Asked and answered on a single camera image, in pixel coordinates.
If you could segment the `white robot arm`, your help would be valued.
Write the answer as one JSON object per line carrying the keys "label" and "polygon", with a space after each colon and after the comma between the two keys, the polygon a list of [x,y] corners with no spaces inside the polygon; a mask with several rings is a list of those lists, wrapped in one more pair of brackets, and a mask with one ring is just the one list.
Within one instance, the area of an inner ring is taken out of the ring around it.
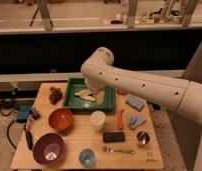
{"label": "white robot arm", "polygon": [[[104,86],[161,105],[202,126],[202,84],[113,67],[114,55],[99,47],[82,64],[81,73],[89,89],[97,94]],[[202,171],[202,132],[193,171]]]}

